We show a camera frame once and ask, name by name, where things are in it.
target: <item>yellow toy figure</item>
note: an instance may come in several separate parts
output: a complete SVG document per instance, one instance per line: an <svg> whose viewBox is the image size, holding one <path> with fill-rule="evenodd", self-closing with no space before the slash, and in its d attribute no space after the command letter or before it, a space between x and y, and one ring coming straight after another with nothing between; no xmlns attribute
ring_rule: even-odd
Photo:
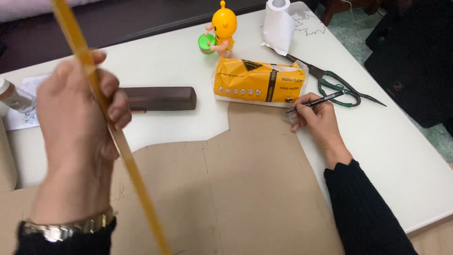
<svg viewBox="0 0 453 255"><path fill-rule="evenodd" d="M209 41L207 42L209 50L217 51L220 57L231 58L233 54L234 40L232 38L237 28L237 19L234 12L228 8L225 8L225 1L220 1L221 8L214 13L212 16L212 24L206 26L205 36L208 35L209 31L214 29L216 34L216 45L212 45Z"/></svg>

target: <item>wrist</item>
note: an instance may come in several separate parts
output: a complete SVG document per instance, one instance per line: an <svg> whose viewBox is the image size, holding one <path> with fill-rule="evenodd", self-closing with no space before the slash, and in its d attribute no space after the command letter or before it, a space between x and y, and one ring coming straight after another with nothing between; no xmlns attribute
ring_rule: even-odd
<svg viewBox="0 0 453 255"><path fill-rule="evenodd" d="M48 174L34 200L31 220L37 224L65 224L107 210L112 167L112 163L49 162Z"/></svg>
<svg viewBox="0 0 453 255"><path fill-rule="evenodd" d="M344 144L338 144L334 147L330 147L324 152L326 155L326 166L332 170L335 168L337 163L349 165L351 160L354 159Z"/></svg>

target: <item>white table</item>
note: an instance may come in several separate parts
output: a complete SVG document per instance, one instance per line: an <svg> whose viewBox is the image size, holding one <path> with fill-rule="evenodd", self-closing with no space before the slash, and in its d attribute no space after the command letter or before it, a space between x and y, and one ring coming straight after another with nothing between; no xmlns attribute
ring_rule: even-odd
<svg viewBox="0 0 453 255"><path fill-rule="evenodd" d="M447 163L315 15L301 2L293 3L292 8L298 8L303 19L299 19L290 54L337 73L359 92L388 106L363 100L359 107L336 106L335 110L347 147L404 230L411 232L453 214L453 171ZM260 46L263 18L264 11L238 16L235 57L288 64L284 58ZM105 48L108 57L102 67L115 73L122 87L192 86L198 96L195 111L134 115L125 129L133 151L157 143L207 140L228 129L228 103L213 99L210 82L217 57L201 54L196 43L204 33L204 26ZM57 62L3 76L20 84L23 78L50 73ZM317 93L316 79L312 76L309 79L306 92ZM40 129L13 131L8 137L21 185L40 183L46 172ZM329 201L322 175L325 168L322 154L306 131L299 132L298 137Z"/></svg>

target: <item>scissor handle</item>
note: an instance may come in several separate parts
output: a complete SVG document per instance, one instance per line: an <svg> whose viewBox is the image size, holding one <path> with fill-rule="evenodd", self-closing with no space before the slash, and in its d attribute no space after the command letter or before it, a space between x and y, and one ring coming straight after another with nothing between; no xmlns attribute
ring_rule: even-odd
<svg viewBox="0 0 453 255"><path fill-rule="evenodd" d="M340 76L336 75L334 72L331 72L331 71L325 71L324 75L330 76L330 77L336 79L337 81L341 82L342 84L333 85L332 83L328 82L327 80L325 80L323 78L318 78L318 90L323 96L325 96L325 97L327 96L326 92L322 88L322 86L326 86L330 89L337 90L337 91L344 90L346 95L350 95L350 96L354 97L356 100L356 103L352 104L352 103L343 103L338 100L332 99L331 100L332 103L336 103L338 105L348 107L348 108L358 106L361 103L361 98L355 92L355 89L351 85L349 85L349 83L347 83L345 80L343 80Z"/></svg>

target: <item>yellow plastic package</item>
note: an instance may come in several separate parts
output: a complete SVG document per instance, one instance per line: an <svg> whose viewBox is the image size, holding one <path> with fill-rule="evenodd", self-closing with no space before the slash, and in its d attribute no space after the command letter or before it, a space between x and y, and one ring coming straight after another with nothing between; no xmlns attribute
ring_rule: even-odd
<svg viewBox="0 0 453 255"><path fill-rule="evenodd" d="M212 73L215 98L239 103L290 107L304 94L308 67L220 58Z"/></svg>

